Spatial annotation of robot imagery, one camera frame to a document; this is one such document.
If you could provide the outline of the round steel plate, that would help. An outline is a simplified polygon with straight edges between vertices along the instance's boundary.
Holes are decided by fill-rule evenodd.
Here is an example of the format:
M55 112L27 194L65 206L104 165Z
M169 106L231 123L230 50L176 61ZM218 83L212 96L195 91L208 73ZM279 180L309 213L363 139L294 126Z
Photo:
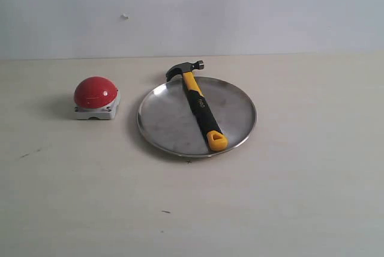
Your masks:
M243 144L257 121L251 98L224 80L197 77L196 81L228 140L225 150ZM143 98L137 110L137 126L151 145L167 153L188 158L216 155L200 131L180 78L157 86Z

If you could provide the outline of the red dome push button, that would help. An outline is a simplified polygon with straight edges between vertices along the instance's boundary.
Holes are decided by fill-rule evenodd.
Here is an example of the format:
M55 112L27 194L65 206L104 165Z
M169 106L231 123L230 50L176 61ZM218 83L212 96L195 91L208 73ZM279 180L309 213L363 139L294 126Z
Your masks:
M74 91L74 116L78 120L111 120L116 116L121 100L118 87L109 79L89 77Z

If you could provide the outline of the yellow black claw hammer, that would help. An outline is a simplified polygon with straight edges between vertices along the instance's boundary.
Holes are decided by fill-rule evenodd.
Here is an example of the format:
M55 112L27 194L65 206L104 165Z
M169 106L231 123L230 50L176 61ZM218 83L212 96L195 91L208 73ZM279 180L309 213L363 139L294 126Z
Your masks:
M171 67L166 73L166 80L169 82L175 76L181 75L182 82L186 88L186 97L191 111L195 116L199 129L208 143L211 151L223 151L228 146L228 140L222 133L205 96L203 95L195 77L194 70L204 69L203 61L183 62Z

